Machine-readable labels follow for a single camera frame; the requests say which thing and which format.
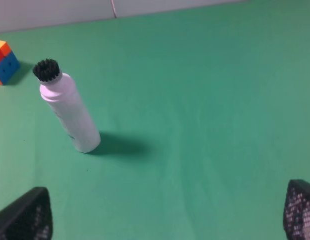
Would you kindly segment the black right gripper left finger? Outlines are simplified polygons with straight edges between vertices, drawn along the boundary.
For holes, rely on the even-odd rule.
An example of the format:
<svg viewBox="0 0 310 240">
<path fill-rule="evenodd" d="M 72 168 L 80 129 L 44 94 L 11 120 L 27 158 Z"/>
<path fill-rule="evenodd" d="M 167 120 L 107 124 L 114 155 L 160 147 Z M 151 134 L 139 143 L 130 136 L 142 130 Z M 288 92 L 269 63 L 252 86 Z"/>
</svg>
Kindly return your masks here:
<svg viewBox="0 0 310 240">
<path fill-rule="evenodd" d="M 51 240 L 54 225 L 50 193 L 35 187 L 0 211 L 0 240 Z"/>
</svg>

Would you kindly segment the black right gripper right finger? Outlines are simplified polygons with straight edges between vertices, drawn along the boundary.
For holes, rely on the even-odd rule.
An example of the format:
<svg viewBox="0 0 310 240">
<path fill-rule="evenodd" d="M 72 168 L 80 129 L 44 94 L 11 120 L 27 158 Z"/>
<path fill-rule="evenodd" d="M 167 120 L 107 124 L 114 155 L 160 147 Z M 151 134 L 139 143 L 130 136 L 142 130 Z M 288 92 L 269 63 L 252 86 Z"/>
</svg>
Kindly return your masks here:
<svg viewBox="0 0 310 240">
<path fill-rule="evenodd" d="M 283 228 L 288 240 L 310 240 L 310 183 L 289 181 L 283 212 Z"/>
</svg>

